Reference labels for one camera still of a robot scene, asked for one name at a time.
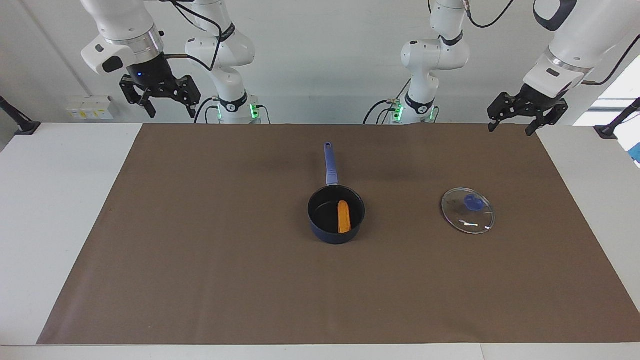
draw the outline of robotic arm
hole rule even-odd
[[[431,71],[460,69],[467,64],[470,50],[462,34],[464,18],[463,0],[436,0],[429,21],[431,28],[440,34],[438,39],[415,40],[404,45],[402,62],[411,71],[411,87],[391,124],[423,122],[439,85]]]
[[[164,56],[161,31],[142,0],[81,0],[95,20],[100,34],[82,50],[84,61],[100,75],[127,69],[120,88],[129,104],[146,109],[155,117],[151,97],[167,97],[182,103],[191,118],[200,102],[200,92],[191,76],[177,79]]]
[[[186,53],[198,59],[211,59],[220,41],[218,59],[209,71],[209,77],[218,89],[218,118],[225,124],[249,124],[260,122],[256,111],[258,98],[244,88],[242,76],[232,67],[249,65],[255,59],[255,48],[249,38],[236,29],[231,21],[224,0],[195,0],[194,12],[220,25],[222,36],[216,26],[196,17],[198,27],[213,34],[189,40]]]
[[[535,117],[527,135],[554,125],[567,111],[563,96],[580,85],[640,17],[638,0],[535,0],[534,16],[555,33],[547,50],[524,77],[520,93],[501,93],[489,106],[494,131],[502,120]]]
[[[81,0],[85,9],[94,18],[100,35],[82,51],[85,62],[98,74],[105,75],[125,67],[129,75],[122,77],[120,88],[130,104],[144,107],[150,117],[156,110],[151,97],[167,97],[186,106],[191,118],[195,117],[195,106],[200,102],[200,92],[189,75],[176,79],[164,55],[162,31],[158,31],[154,20],[146,10],[143,0]],[[209,37],[194,38],[187,42],[187,56],[172,58],[196,58],[200,66],[213,59],[216,48],[218,57],[209,70],[209,75],[218,89],[220,108],[218,117],[227,123],[260,122],[257,98],[245,89],[242,77],[235,66],[247,65],[255,58],[251,41],[230,20],[224,0],[176,0],[172,3],[191,3],[196,15],[196,25]],[[210,19],[217,26],[204,19]]]

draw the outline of blue knob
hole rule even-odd
[[[469,211],[481,211],[484,209],[484,201],[473,195],[467,195],[465,196],[465,206]]]

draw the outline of electrical outlet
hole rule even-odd
[[[400,122],[402,121],[402,112],[404,111],[404,106],[400,100],[395,100],[393,105],[391,106],[391,111],[389,112],[391,119],[390,122]]]
[[[115,107],[108,96],[69,97],[67,113],[73,119],[113,120]]]

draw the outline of brown tablecloth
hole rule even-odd
[[[315,239],[333,142],[360,234]],[[442,217],[466,186],[495,228]],[[521,126],[144,125],[39,344],[640,341],[640,315]]]

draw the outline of white table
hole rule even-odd
[[[0,153],[0,359],[640,358],[640,343],[34,347],[140,127],[42,124]],[[539,135],[640,309],[640,170],[591,128]]]

